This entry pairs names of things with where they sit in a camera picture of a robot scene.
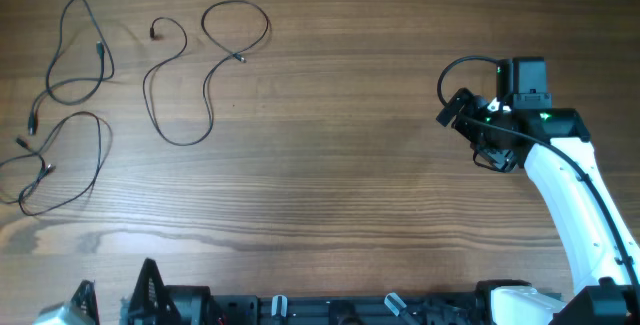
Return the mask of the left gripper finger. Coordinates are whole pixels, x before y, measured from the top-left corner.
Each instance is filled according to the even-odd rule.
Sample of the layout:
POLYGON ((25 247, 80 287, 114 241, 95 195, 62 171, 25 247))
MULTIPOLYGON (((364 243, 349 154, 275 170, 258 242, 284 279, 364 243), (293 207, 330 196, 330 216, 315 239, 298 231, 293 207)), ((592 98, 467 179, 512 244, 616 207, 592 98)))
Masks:
POLYGON ((71 303, 87 315, 95 325, 100 324, 94 282, 82 280, 71 298, 71 303))
POLYGON ((144 260, 127 310, 129 325, 178 324, 177 311, 162 281, 154 260, 144 260))

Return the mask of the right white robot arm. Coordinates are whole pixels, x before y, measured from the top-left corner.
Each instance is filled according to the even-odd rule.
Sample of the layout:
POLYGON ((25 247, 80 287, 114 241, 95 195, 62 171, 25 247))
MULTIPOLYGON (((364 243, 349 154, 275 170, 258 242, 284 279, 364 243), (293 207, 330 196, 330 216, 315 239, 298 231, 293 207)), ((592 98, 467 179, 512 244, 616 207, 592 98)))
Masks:
POLYGON ((467 88, 441 97, 436 120, 470 143, 478 167, 525 170, 564 247, 574 296, 563 302, 515 280, 481 282, 475 318, 485 324, 636 324, 639 245, 599 173, 578 111, 555 108, 541 57, 489 58, 496 96, 467 88))

